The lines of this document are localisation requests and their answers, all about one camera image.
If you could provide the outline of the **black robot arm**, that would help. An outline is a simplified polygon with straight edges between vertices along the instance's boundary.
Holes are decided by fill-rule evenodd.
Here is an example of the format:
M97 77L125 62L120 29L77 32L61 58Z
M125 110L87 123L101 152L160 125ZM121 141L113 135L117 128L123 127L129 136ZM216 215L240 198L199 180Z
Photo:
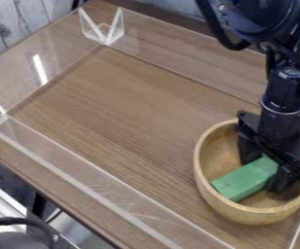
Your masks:
M239 159L276 162L268 190L300 182L300 0L195 0L213 37L231 51L255 46L266 55L260 113L236 112Z

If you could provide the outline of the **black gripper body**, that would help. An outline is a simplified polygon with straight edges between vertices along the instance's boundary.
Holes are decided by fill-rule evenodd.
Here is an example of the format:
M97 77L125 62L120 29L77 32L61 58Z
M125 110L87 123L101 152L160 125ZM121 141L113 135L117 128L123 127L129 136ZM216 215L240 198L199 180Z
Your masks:
M276 167L292 163L298 167L300 181L300 108L292 112L278 111L262 106L256 115L244 110L236 111L236 135L242 133L252 137L259 145L263 156L268 156Z

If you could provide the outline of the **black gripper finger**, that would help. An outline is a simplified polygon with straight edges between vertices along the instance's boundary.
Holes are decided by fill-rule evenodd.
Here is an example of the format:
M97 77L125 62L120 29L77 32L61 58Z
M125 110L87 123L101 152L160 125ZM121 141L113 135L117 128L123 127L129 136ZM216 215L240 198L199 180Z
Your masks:
M247 137L242 133L238 134L236 146L242 165L256 160L263 155L255 139L252 137Z
M280 193L298 180L298 167L292 163L280 164L267 185L271 193Z

